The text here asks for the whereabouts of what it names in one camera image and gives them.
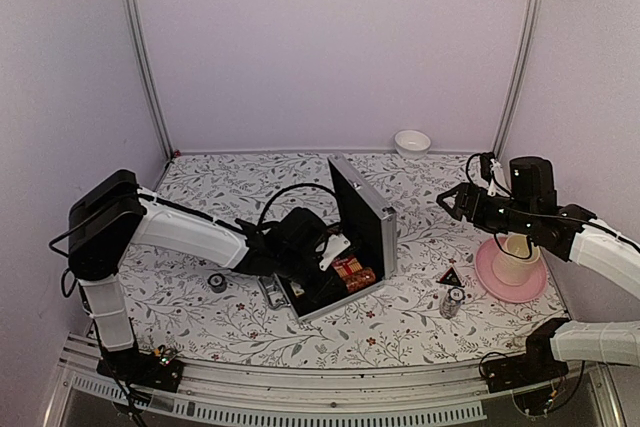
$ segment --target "leaf pattern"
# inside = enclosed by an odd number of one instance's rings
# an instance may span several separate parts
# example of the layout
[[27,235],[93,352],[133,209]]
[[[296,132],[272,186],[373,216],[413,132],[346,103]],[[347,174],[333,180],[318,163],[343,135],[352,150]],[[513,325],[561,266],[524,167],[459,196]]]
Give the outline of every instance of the leaf pattern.
[[[257,221],[280,188],[331,185],[325,154],[234,154],[175,159],[159,195],[227,222]],[[488,236],[453,221],[435,198],[464,179],[466,156],[354,154],[352,164],[398,211],[398,271],[385,287],[307,324],[288,309],[266,307],[254,278],[224,271],[227,290],[206,279],[221,269],[202,259],[156,247],[132,246],[120,278],[143,348],[170,345],[193,359],[302,368],[388,367],[478,359],[514,352],[538,325],[566,315],[550,285],[540,298],[514,305],[492,298],[478,283],[473,260]],[[283,196],[269,219],[295,206],[337,220],[333,199],[304,189]],[[455,266],[467,298],[451,320],[440,316],[447,288],[436,281]]]

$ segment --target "pink plate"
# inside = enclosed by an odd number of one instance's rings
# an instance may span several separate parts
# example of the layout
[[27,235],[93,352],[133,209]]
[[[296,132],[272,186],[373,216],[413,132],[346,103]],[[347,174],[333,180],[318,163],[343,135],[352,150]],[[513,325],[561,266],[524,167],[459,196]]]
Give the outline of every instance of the pink plate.
[[493,273],[491,264],[493,264],[493,259],[499,253],[500,250],[493,239],[487,240],[482,244],[476,253],[478,280],[490,294],[512,304],[529,302],[544,294],[547,289],[547,266],[542,256],[536,263],[535,270],[529,280],[522,285],[514,287],[513,285],[503,284]]

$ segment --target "tabletop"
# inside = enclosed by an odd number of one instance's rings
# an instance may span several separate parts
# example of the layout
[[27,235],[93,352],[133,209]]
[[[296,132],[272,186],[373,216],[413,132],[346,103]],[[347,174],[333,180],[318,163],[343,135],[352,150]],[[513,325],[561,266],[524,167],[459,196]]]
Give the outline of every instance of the tabletop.
[[[257,221],[280,188],[300,182],[331,186],[328,154],[224,154],[174,159],[158,194],[222,220]],[[524,339],[552,317],[566,316],[552,278],[537,300],[510,304],[478,282],[474,254],[489,236],[452,220],[436,196],[464,179],[465,155],[348,154],[347,158],[398,212],[398,270],[386,285],[301,325],[289,309],[269,310],[253,277],[183,253],[131,246],[120,279],[142,348],[178,348],[198,360],[297,368],[366,368],[444,364],[490,351],[524,349]],[[308,207],[327,223],[334,200],[316,190],[292,191],[270,218]],[[439,312],[448,287],[436,281],[451,266],[466,299],[452,319]],[[214,293],[206,279],[228,282]]]

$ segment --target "floral tablecloth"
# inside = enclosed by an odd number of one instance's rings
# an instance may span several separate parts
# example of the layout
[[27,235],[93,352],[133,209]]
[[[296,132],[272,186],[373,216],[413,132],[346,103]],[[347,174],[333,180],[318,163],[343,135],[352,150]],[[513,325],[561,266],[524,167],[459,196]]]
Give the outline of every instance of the floral tablecloth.
[[[256,221],[278,189],[304,181],[331,185],[325,154],[234,154],[176,158],[160,196],[232,222]],[[522,350],[524,338],[564,314],[549,285],[538,300],[514,305],[489,295],[474,270],[474,253],[488,236],[455,222],[436,195],[464,178],[466,156],[395,154],[347,156],[398,211],[398,272],[383,289],[301,326],[288,309],[267,309],[256,280],[225,271],[228,288],[211,291],[216,265],[182,253],[133,246],[120,277],[142,347],[177,347],[188,358],[307,368],[427,365],[477,359],[489,351]],[[273,218],[304,205],[327,222],[334,201],[298,190],[273,206]],[[466,301],[451,320],[439,313],[447,287],[436,280],[451,266]]]

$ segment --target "vent grille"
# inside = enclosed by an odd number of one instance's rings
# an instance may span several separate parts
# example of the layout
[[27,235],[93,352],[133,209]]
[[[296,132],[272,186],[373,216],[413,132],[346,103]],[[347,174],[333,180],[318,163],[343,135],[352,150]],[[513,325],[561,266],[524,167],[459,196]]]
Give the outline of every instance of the vent grille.
[[[110,379],[75,374],[75,389],[112,402],[126,404],[124,395]],[[480,402],[407,412],[362,414],[304,414],[218,407],[200,401],[175,399],[172,406],[147,410],[224,427],[420,427],[460,425],[487,418]]]

